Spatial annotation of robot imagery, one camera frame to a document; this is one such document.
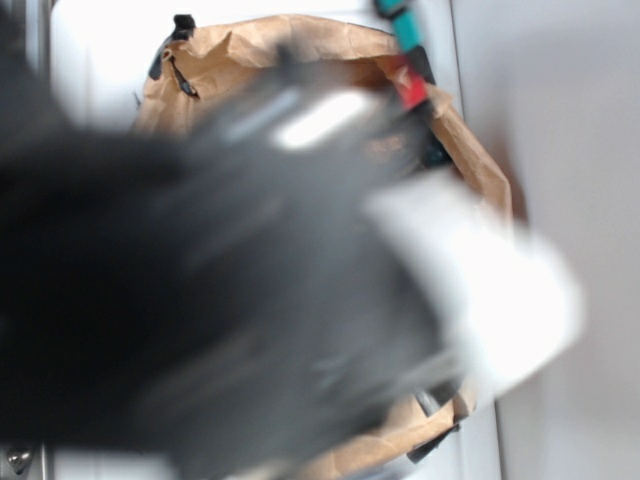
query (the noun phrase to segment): paper bag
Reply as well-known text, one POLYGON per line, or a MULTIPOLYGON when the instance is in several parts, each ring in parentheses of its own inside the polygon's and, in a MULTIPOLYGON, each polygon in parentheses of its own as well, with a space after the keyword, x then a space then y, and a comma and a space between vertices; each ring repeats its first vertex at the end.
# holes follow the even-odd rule
MULTIPOLYGON (((300 46, 297 53, 305 62, 340 62, 350 83, 363 88, 408 78, 395 38, 379 30, 301 15, 196 28, 190 40, 174 42, 163 52, 162 76, 147 81, 134 130, 186 135, 220 100, 272 67, 279 42, 300 46), (182 80, 189 82, 193 95, 180 89, 182 80)), ((430 96, 434 133, 469 186, 508 221, 511 189, 505 175, 455 111, 451 96, 433 86, 430 96)), ((381 428, 323 455, 300 476, 331 480, 384 463, 451 429, 469 415, 474 402, 473 390, 465 387, 428 418, 415 398, 404 399, 391 409, 381 428)))

